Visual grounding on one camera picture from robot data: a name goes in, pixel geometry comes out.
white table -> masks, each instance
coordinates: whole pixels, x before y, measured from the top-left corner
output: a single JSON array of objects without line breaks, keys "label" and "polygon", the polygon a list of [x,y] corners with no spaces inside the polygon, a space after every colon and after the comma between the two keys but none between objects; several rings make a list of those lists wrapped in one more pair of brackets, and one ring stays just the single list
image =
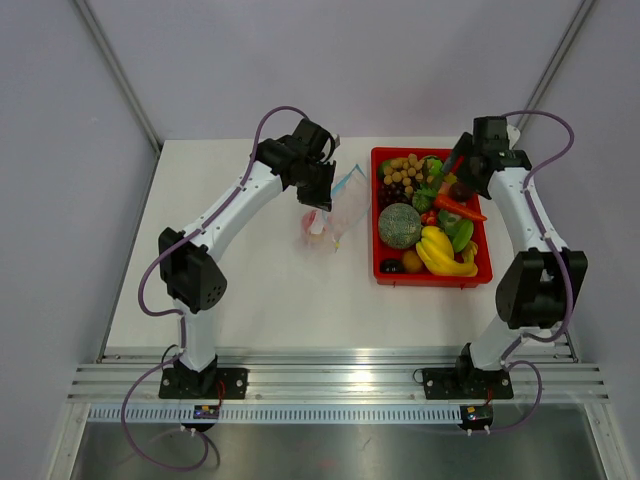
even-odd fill
[{"label": "white table", "polygon": [[[336,175],[355,163],[369,171],[375,146],[451,147],[456,138],[344,138]],[[158,254],[158,235],[180,230],[240,175],[250,140],[167,141],[155,174],[118,300],[108,347],[164,347],[177,342],[177,317],[149,318],[137,304],[142,273]],[[220,347],[341,348],[459,346],[474,340],[495,315],[498,281],[513,258],[493,202],[482,200],[494,280],[475,289],[389,287],[372,274],[371,219],[363,219],[335,254],[316,254],[300,240],[308,210],[289,189],[238,234],[220,267],[229,287],[212,335]],[[159,273],[145,298],[171,307]]]}]

plastic bag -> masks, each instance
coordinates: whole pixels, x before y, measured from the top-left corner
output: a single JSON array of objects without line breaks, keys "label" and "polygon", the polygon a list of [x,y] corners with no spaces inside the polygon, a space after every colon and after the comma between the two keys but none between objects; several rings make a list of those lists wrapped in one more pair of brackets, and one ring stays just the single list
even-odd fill
[{"label": "plastic bag", "polygon": [[366,216],[371,205],[369,179],[360,165],[335,180],[331,201],[331,212],[314,209],[302,217],[302,232],[307,245],[337,251],[344,234]]}]

gray wall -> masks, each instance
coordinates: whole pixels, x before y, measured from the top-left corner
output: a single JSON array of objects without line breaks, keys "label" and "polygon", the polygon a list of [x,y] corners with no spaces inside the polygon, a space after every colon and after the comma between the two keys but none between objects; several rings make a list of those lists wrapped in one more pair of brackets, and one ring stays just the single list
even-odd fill
[{"label": "gray wall", "polygon": [[[539,175],[556,228],[589,257],[574,317],[587,360],[600,363],[636,462],[640,459],[640,3],[599,2],[542,108],[576,131],[566,158]],[[537,163],[565,142],[562,127],[535,120],[523,138]]]},{"label": "gray wall", "polygon": [[524,105],[579,1],[91,3],[158,133],[217,139],[281,104],[343,136],[458,135]]},{"label": "gray wall", "polygon": [[1,478],[42,473],[153,163],[70,3],[0,2]]}]

reflective floor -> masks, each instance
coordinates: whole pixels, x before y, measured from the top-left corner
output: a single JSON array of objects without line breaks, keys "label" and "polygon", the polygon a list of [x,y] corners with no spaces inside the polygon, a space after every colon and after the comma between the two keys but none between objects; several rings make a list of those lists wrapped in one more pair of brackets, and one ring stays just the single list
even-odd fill
[{"label": "reflective floor", "polygon": [[[499,425],[522,410],[496,408]],[[144,451],[174,465],[202,455],[197,438],[177,433],[147,442],[170,425],[132,425]],[[88,424],[74,479],[604,479],[587,419],[579,407],[543,406],[513,433],[467,438],[453,426],[216,425],[219,451],[195,472],[175,473],[140,458],[115,466],[131,450],[118,424]]]}]

black mounting plate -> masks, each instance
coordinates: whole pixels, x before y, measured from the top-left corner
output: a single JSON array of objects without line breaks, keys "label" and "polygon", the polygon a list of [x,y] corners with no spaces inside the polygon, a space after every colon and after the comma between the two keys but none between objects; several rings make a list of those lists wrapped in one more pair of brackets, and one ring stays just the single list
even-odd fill
[{"label": "black mounting plate", "polygon": [[462,388],[457,381],[455,368],[424,368],[422,385],[427,400],[486,400],[489,389],[495,400],[513,398],[509,373],[499,370],[490,374],[490,378],[469,379]]},{"label": "black mounting plate", "polygon": [[185,399],[208,399],[218,400],[218,382],[222,381],[225,386],[224,400],[244,400],[247,394],[247,379],[249,370],[246,368],[224,368],[218,367],[215,380],[209,391],[204,395],[196,395],[188,388],[181,388],[177,373],[173,368],[166,368],[162,372],[162,382],[160,382],[160,392],[158,396],[163,399],[185,400]]}]

